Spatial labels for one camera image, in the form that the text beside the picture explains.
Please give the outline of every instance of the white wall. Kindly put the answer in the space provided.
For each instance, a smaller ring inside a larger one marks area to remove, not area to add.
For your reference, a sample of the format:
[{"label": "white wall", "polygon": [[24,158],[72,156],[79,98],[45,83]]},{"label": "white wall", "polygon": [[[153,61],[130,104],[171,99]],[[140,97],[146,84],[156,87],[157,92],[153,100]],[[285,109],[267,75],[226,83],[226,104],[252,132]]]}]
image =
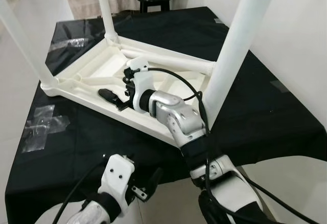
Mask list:
[{"label": "white wall", "polygon": [[[174,9],[208,6],[230,26],[239,0],[174,0]],[[251,51],[327,128],[326,0],[272,0]],[[302,213],[327,223],[327,164],[305,157],[245,167],[254,181]],[[267,200],[285,223],[304,223]]]}]

